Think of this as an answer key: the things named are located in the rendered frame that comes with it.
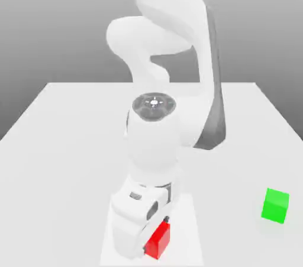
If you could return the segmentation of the small green cube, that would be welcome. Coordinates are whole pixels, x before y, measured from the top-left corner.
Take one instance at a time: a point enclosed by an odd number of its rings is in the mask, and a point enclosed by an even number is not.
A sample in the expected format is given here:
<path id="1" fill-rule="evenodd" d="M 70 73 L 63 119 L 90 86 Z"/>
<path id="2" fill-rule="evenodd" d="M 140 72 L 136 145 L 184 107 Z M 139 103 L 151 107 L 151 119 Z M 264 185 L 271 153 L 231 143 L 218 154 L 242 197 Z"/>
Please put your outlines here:
<path id="1" fill-rule="evenodd" d="M 289 194 L 268 188 L 263 202 L 261 217 L 283 224 L 289 207 Z"/>

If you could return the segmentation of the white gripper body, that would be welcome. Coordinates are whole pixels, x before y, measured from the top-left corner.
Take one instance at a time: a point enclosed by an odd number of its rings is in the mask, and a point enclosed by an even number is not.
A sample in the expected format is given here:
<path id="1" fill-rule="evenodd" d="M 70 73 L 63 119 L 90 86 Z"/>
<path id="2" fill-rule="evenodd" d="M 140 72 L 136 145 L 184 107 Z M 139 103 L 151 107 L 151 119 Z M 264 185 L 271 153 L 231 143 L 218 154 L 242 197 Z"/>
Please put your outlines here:
<path id="1" fill-rule="evenodd" d="M 111 228 L 115 250 L 128 259 L 142 257 L 145 244 L 162 221 L 169 222 L 167 207 L 113 207 Z"/>

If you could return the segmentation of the small red cube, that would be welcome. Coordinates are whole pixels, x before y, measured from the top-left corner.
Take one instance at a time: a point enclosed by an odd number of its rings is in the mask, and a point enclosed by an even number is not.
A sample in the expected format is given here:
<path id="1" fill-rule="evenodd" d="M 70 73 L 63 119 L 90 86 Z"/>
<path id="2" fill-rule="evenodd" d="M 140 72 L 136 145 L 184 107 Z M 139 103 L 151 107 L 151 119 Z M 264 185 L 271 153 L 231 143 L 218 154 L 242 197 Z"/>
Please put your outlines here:
<path id="1" fill-rule="evenodd" d="M 162 221 L 149 238 L 144 247 L 144 253 L 154 259 L 159 259 L 170 242 L 170 224 Z"/>

